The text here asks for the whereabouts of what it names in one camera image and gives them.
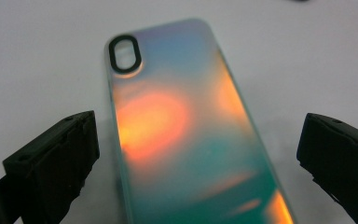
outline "iridescent phone case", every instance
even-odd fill
[[[293,223],[211,29],[187,20],[130,32],[137,68],[106,47],[130,223]]]

